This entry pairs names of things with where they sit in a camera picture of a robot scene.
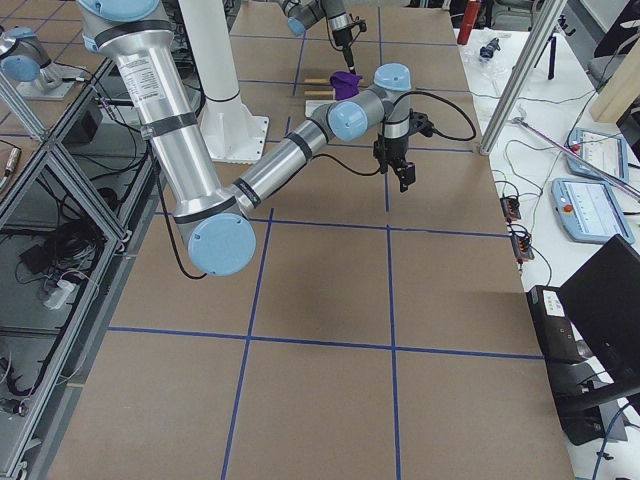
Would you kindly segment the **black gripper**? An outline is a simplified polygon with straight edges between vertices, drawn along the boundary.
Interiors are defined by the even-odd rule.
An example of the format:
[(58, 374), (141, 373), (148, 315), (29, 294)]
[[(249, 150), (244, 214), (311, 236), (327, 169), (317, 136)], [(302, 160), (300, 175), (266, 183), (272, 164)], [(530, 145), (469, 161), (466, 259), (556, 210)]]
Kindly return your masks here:
[(374, 142), (373, 154), (379, 163), (380, 173), (386, 174), (392, 168), (397, 173), (401, 193), (416, 181), (415, 165), (406, 161), (409, 138), (416, 133), (431, 137), (433, 123), (425, 113), (410, 110), (402, 121), (383, 122)]
[(355, 73), (355, 63), (351, 45), (355, 38), (365, 31), (365, 20), (360, 17), (332, 17), (331, 36), (335, 50), (343, 51), (343, 57), (350, 73)]

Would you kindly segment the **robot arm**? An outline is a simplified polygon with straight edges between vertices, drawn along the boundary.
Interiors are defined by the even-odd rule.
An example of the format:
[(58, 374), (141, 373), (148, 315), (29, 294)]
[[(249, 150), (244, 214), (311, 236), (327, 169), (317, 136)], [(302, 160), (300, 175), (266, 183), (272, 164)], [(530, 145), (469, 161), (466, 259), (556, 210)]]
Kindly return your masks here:
[(349, 14), (345, 3), (340, 0), (314, 0), (307, 3), (280, 0), (278, 4), (294, 36), (302, 36), (324, 20), (332, 48), (342, 54), (348, 72), (356, 74), (352, 46), (358, 36), (367, 31), (364, 19)]
[(254, 164), (224, 185), (216, 155), (258, 147), (268, 121), (243, 104), (223, 6), (218, 1), (180, 5), (206, 106), (196, 113), (174, 63), (173, 30), (159, 1), (83, 1), (85, 45), (112, 60), (125, 83), (174, 194), (174, 221), (190, 260), (202, 272), (227, 276), (242, 270), (256, 248), (247, 214), (307, 166), (333, 139), (351, 141), (379, 129), (377, 156), (403, 186), (415, 179), (405, 158), (413, 133), (411, 73), (400, 63), (380, 66), (372, 84), (353, 97), (316, 108)]

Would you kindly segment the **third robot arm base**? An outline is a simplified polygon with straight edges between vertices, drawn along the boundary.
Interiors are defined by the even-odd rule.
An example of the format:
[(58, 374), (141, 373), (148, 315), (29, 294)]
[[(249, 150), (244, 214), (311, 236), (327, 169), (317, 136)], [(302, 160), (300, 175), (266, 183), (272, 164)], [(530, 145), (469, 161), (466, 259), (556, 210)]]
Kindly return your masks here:
[(75, 82), (73, 73), (66, 81), (66, 68), (50, 58), (28, 27), (14, 27), (1, 33), (1, 71), (18, 82), (21, 96), (33, 100), (61, 100)]

